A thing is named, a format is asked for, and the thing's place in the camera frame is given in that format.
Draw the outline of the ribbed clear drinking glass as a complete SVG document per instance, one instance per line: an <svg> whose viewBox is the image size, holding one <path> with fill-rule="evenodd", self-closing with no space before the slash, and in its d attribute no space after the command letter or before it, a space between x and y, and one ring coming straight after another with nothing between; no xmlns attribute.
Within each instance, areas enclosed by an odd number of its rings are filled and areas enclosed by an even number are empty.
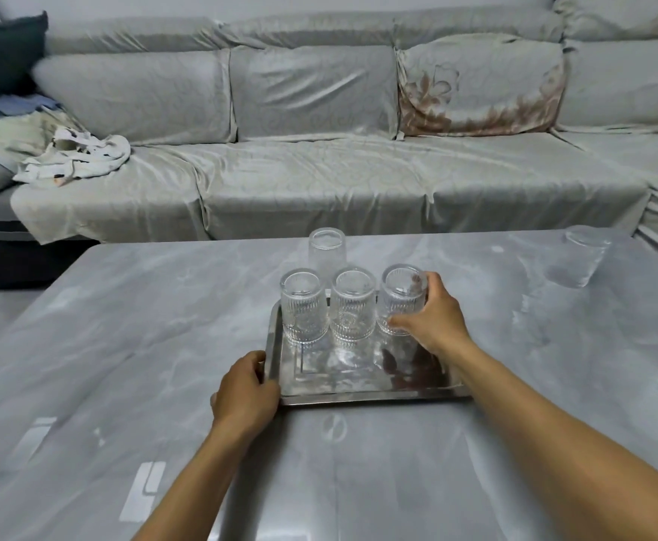
<svg viewBox="0 0 658 541"><path fill-rule="evenodd" d="M280 279L280 306L285 336L299 344L320 340L329 329L324 281L318 272L300 267Z"/></svg>
<svg viewBox="0 0 658 541"><path fill-rule="evenodd" d="M428 281L423 270L411 264L388 266L381 276L377 297L377 324L388 335L406 335L402 329L389 326L395 315L415 314L424 308Z"/></svg>
<svg viewBox="0 0 658 541"><path fill-rule="evenodd" d="M358 343L371 336L376 326L377 281L363 267L350 264L334 273L329 317L333 336L342 343Z"/></svg>

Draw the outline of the person's right hand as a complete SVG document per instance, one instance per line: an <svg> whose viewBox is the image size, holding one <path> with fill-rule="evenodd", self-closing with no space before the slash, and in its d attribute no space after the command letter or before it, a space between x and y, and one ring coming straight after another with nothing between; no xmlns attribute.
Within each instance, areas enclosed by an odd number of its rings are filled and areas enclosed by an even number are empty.
<svg viewBox="0 0 658 541"><path fill-rule="evenodd" d="M425 274L428 281L426 302L417 312L425 316L424 330L421 336L413 337L443 363L457 365L464 352L474 345L460 303L446 290L439 273Z"/></svg>

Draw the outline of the grey sofa back cushion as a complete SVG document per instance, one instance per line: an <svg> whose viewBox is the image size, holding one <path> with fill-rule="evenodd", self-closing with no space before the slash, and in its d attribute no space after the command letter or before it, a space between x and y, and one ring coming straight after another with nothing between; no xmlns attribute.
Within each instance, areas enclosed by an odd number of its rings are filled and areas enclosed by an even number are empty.
<svg viewBox="0 0 658 541"><path fill-rule="evenodd" d="M399 132L392 47L237 47L229 57L238 142L391 141Z"/></svg>
<svg viewBox="0 0 658 541"><path fill-rule="evenodd" d="M556 129L658 133L658 39L563 47L568 81Z"/></svg>
<svg viewBox="0 0 658 541"><path fill-rule="evenodd" d="M32 70L39 89L99 138L132 145L236 141L229 50L67 54Z"/></svg>

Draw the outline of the person's left hand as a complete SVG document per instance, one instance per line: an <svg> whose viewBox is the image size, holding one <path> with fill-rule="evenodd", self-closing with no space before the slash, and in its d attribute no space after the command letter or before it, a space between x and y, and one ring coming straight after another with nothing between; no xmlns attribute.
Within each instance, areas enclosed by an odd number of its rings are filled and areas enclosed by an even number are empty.
<svg viewBox="0 0 658 541"><path fill-rule="evenodd" d="M246 446L275 417L279 401L279 383L266 375L263 384L255 382L253 374L244 371L241 357L224 375L211 397L213 423L210 435Z"/></svg>

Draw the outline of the white crumpled garment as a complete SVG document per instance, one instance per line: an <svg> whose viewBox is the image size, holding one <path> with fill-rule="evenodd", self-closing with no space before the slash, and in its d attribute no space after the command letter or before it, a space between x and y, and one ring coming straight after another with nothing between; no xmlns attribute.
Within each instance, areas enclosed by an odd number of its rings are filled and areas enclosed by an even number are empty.
<svg viewBox="0 0 658 541"><path fill-rule="evenodd" d="M21 184L61 187L116 172L130 158L132 147L121 135L99 139L71 127L57 127L44 152L18 163L12 180Z"/></svg>

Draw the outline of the floral sofa back cushion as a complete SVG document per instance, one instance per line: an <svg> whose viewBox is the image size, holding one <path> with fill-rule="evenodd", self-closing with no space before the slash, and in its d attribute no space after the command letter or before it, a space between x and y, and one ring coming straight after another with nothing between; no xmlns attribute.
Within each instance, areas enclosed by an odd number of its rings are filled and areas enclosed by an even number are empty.
<svg viewBox="0 0 658 541"><path fill-rule="evenodd" d="M406 136L544 132L568 81L561 44L512 35L447 36L397 50L396 59Z"/></svg>

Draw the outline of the smooth clear drinking glass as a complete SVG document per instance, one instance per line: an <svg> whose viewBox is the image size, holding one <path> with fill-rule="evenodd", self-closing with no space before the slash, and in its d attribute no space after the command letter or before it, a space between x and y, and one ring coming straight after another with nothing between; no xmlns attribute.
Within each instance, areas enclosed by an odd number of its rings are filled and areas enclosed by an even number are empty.
<svg viewBox="0 0 658 541"><path fill-rule="evenodd" d="M324 289L330 289L335 273L348 266L344 232L330 227L314 230L309 236L308 258Z"/></svg>
<svg viewBox="0 0 658 541"><path fill-rule="evenodd" d="M611 228L567 228L545 254L545 278L566 288L584 288L612 247L613 235Z"/></svg>

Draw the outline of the grey covered sofa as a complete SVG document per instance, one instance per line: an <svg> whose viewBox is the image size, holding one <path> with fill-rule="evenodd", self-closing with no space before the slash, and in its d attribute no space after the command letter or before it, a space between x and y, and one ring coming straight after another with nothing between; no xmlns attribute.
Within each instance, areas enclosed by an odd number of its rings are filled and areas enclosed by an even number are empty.
<svg viewBox="0 0 658 541"><path fill-rule="evenodd" d="M14 18L0 9L0 22L47 12L43 58L373 45L396 54L470 34L559 43L564 55L566 40L658 39L658 0L345 0L341 10L331 6L341 0L315 8L234 0L227 22L214 8L180 14L178 0L162 0L169 13L152 15L149 0L135 0L133 16L114 12L115 1L83 0L74 21L48 8ZM236 126L228 144L131 144L116 172L61 187L15 182L18 164L0 164L0 289L50 284L97 244L305 237L323 227L346 235L613 227L658 252L658 133L570 132L556 119L544 132L481 137L406 136L398 127L391 141L238 142Z"/></svg>

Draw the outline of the person's left forearm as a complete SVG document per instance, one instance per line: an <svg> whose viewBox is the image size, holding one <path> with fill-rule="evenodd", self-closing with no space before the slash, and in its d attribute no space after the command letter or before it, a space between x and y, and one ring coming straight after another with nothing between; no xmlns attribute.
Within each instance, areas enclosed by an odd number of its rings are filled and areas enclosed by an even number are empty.
<svg viewBox="0 0 658 541"><path fill-rule="evenodd" d="M131 541L207 541L239 465L266 428L213 426Z"/></svg>

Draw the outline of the person's right forearm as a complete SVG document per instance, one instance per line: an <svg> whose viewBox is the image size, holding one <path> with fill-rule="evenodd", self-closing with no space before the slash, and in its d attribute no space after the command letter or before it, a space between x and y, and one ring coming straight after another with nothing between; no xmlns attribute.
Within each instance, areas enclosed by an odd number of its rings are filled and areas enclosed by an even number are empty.
<svg viewBox="0 0 658 541"><path fill-rule="evenodd" d="M658 470L574 418L464 338L453 363L562 535L658 541Z"/></svg>

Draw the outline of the pale crumpled cloth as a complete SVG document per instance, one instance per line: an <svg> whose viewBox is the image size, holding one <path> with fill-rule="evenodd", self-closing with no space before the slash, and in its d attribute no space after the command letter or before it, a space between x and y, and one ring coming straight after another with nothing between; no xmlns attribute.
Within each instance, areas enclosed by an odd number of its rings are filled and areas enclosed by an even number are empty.
<svg viewBox="0 0 658 541"><path fill-rule="evenodd" d="M31 114L0 117L0 164L7 167L42 154L59 127L86 128L65 110L43 108Z"/></svg>

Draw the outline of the stainless steel tray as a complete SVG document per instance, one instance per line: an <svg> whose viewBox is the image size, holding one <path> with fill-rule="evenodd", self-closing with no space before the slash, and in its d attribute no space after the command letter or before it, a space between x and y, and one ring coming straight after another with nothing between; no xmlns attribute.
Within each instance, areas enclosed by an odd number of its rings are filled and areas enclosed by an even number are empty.
<svg viewBox="0 0 658 541"><path fill-rule="evenodd" d="M336 339L329 331L316 342L295 343L283 328L278 301L270 316L265 377L279 383L283 407L470 397L459 374L411 336L376 328L357 342Z"/></svg>

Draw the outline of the blue blanket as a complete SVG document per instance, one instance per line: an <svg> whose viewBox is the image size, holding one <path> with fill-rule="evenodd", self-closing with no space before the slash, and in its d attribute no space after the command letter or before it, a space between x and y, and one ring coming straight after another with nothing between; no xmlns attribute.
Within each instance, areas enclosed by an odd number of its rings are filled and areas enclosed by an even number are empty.
<svg viewBox="0 0 658 541"><path fill-rule="evenodd" d="M29 115L42 109L59 109L61 104L41 94L0 96L0 117Z"/></svg>

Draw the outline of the dark pillow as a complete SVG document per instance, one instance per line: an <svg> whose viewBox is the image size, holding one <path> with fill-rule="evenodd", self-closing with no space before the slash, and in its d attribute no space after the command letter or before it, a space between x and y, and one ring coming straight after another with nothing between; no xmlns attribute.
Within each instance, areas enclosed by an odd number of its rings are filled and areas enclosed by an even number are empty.
<svg viewBox="0 0 658 541"><path fill-rule="evenodd" d="M47 12L0 22L0 96L35 92L31 71L45 55Z"/></svg>

